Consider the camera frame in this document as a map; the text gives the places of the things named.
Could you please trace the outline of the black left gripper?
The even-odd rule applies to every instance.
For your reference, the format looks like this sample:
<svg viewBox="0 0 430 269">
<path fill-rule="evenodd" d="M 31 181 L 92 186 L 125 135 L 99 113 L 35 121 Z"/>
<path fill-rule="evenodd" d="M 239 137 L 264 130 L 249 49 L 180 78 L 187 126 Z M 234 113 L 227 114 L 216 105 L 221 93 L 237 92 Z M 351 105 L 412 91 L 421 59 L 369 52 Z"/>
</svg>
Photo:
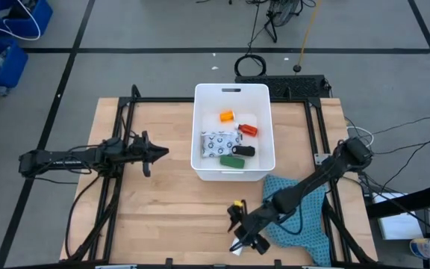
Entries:
<svg viewBox="0 0 430 269">
<path fill-rule="evenodd" d="M 144 140 L 146 151 L 142 155 L 135 155 L 135 156 L 137 157 L 138 161 L 141 161 L 143 163 L 143 175 L 145 177 L 150 177 L 151 171 L 149 169 L 149 158 L 150 158 L 150 163 L 153 164 L 156 161 L 158 161 L 160 158 L 164 157 L 167 153 L 169 153 L 169 149 L 163 146 L 156 146 L 153 143 L 149 143 L 149 136 L 147 131 L 142 131 L 141 135 L 136 135 L 133 139 L 133 142 L 138 139 Z"/>
</svg>

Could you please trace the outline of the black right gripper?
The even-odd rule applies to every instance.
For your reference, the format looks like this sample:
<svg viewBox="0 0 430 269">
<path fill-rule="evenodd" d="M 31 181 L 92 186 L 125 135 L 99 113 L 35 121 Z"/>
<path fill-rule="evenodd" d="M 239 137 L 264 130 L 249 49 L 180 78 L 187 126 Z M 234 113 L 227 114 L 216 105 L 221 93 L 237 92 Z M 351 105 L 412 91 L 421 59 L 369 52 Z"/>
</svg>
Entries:
<svg viewBox="0 0 430 269">
<path fill-rule="evenodd" d="M 275 220 L 275 209 L 257 208 L 251 213 L 244 209 L 243 205 L 231 205 L 228 208 L 231 224 L 230 232 L 241 221 L 245 232 L 235 231 L 234 235 L 244 247 L 251 247 L 263 255 L 270 248 L 270 243 L 260 232 Z"/>
</svg>

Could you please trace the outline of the white printed plastic bag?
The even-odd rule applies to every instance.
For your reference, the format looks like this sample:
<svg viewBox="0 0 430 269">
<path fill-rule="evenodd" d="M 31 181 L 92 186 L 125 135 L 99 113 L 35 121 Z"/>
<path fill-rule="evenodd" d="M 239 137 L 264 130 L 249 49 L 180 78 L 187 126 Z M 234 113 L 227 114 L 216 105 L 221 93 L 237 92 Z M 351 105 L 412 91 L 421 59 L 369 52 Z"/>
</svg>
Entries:
<svg viewBox="0 0 430 269">
<path fill-rule="evenodd" d="M 203 158 L 232 155 L 233 148 L 240 146 L 243 140 L 239 132 L 202 132 L 201 138 Z"/>
</svg>

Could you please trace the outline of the green rectangular block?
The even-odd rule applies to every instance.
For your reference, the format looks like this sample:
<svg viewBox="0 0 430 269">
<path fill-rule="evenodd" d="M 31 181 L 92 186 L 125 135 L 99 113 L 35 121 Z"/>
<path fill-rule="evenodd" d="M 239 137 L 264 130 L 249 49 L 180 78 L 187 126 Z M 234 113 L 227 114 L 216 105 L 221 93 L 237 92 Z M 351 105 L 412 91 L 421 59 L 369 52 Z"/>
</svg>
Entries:
<svg viewBox="0 0 430 269">
<path fill-rule="evenodd" d="M 226 167 L 235 169 L 243 169 L 245 166 L 245 160 L 242 158 L 236 158 L 230 155 L 222 155 L 219 159 L 219 163 Z"/>
</svg>

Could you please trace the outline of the black bandage roll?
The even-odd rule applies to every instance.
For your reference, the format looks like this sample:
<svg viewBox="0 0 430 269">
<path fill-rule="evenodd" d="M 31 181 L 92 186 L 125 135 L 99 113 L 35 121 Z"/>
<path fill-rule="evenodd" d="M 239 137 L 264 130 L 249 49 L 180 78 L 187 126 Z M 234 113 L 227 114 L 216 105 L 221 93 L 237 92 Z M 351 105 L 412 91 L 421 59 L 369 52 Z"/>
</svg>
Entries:
<svg viewBox="0 0 430 269">
<path fill-rule="evenodd" d="M 256 153 L 256 149 L 253 146 L 233 146 L 231 151 L 234 155 L 242 155 L 253 157 Z"/>
</svg>

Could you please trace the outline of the amber bottle with white cap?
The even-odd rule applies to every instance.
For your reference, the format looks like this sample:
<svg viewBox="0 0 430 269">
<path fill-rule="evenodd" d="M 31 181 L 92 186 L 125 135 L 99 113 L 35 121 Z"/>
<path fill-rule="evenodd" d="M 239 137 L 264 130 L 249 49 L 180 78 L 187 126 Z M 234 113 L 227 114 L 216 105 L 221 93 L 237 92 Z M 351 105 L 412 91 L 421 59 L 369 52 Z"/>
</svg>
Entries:
<svg viewBox="0 0 430 269">
<path fill-rule="evenodd" d="M 248 124 L 236 123 L 235 128 L 239 132 L 241 132 L 245 135 L 251 136 L 251 137 L 256 137 L 258 134 L 258 129 L 256 127 L 248 125 Z"/>
</svg>

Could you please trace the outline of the white perforated plastic basket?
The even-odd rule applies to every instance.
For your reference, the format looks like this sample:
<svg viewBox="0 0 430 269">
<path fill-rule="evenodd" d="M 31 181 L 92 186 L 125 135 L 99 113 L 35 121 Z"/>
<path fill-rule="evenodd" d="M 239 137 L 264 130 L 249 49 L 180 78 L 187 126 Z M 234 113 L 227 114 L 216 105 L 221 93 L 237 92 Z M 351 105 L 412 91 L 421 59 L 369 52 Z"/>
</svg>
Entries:
<svg viewBox="0 0 430 269">
<path fill-rule="evenodd" d="M 219 114 L 233 111 L 234 122 L 221 123 Z M 253 157 L 230 155 L 245 160 L 243 169 L 223 166 L 220 157 L 202 157 L 202 132 L 238 132 L 235 124 L 258 129 L 256 137 L 242 134 L 241 146 L 253 146 Z M 275 145 L 269 90 L 264 84 L 198 84 L 195 88 L 191 142 L 191 167 L 204 181 L 255 182 L 275 168 Z"/>
</svg>

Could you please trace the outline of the blue patterned cloth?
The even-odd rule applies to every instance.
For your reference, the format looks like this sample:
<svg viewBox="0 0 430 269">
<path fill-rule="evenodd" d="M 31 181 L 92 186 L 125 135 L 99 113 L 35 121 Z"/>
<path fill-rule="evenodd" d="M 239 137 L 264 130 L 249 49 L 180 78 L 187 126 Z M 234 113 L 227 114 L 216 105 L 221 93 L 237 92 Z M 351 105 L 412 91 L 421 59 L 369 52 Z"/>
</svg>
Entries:
<svg viewBox="0 0 430 269">
<path fill-rule="evenodd" d="M 318 187 L 302 199 L 302 215 L 296 212 L 281 224 L 266 227 L 269 241 L 279 247 L 303 247 L 310 254 L 314 264 L 330 267 L 330 242 L 322 228 L 322 210 L 326 185 Z"/>
</svg>

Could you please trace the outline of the black perforated panel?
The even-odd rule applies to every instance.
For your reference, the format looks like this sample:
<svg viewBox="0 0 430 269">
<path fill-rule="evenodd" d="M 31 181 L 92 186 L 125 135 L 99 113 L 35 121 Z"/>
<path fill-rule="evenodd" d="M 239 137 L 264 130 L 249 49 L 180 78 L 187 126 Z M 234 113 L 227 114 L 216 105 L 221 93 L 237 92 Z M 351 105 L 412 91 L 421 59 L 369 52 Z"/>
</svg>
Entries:
<svg viewBox="0 0 430 269">
<path fill-rule="evenodd" d="M 329 98 L 331 85 L 324 75 L 237 76 L 238 84 L 265 84 L 272 98 Z"/>
</svg>

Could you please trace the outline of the white paper sheet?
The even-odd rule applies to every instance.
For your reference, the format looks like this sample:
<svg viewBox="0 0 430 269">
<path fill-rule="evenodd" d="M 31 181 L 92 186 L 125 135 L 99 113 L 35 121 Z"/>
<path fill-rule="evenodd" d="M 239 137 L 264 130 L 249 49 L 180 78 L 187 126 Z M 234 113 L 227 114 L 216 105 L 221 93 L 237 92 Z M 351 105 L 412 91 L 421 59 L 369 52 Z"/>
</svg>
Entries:
<svg viewBox="0 0 430 269">
<path fill-rule="evenodd" d="M 384 240 L 411 240 L 422 238 L 418 219 L 408 213 L 376 219 Z"/>
</svg>

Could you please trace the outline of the black metal stand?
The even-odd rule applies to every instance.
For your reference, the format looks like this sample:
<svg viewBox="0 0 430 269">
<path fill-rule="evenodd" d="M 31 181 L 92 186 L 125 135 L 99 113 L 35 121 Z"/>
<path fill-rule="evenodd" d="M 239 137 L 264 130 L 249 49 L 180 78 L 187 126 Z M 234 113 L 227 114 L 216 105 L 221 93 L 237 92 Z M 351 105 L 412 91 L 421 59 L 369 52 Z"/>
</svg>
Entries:
<svg viewBox="0 0 430 269">
<path fill-rule="evenodd" d="M 285 26 L 294 16 L 298 16 L 303 8 L 303 0 L 269 0 L 264 30 L 274 43 L 278 42 L 276 29 Z"/>
</svg>

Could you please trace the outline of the white printed cup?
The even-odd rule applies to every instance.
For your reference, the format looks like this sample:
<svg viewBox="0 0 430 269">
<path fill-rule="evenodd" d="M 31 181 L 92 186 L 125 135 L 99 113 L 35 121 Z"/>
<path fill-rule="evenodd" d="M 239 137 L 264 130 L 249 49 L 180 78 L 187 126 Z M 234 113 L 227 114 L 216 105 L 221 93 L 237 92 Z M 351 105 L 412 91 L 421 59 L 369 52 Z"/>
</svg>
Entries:
<svg viewBox="0 0 430 269">
<path fill-rule="evenodd" d="M 409 243 L 411 252 L 420 259 L 430 259 L 430 238 L 415 238 Z"/>
</svg>

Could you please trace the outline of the black table frame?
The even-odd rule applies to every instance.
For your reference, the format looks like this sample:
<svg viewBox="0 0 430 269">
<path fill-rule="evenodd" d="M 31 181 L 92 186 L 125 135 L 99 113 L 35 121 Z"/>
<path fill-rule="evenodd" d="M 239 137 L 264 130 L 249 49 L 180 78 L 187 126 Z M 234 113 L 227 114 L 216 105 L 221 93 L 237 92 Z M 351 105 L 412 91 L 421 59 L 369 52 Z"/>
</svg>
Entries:
<svg viewBox="0 0 430 269">
<path fill-rule="evenodd" d="M 193 98 L 142 97 L 136 103 L 132 128 L 147 130 L 153 143 L 169 148 L 169 154 L 155 162 L 152 176 L 144 177 L 140 163 L 123 171 L 115 223 L 104 227 L 87 259 L 116 264 L 163 265 L 308 265 L 312 259 L 300 247 L 270 247 L 264 255 L 250 248 L 241 256 L 228 251 L 234 240 L 227 233 L 227 208 L 234 200 L 246 199 L 250 209 L 259 206 L 262 182 L 205 182 L 190 165 Z M 303 179 L 314 171 L 313 151 L 305 119 L 304 103 L 272 103 L 276 166 L 274 174 Z M 90 133 L 90 143 L 110 137 L 119 98 L 100 98 Z M 339 99 L 320 100 L 329 147 L 347 136 Z M 115 179 L 99 179 L 75 206 L 69 232 L 73 254 L 93 228 L 99 200 L 109 200 Z M 360 186 L 343 179 L 338 193 L 347 229 L 368 255 L 377 259 Z"/>
</svg>

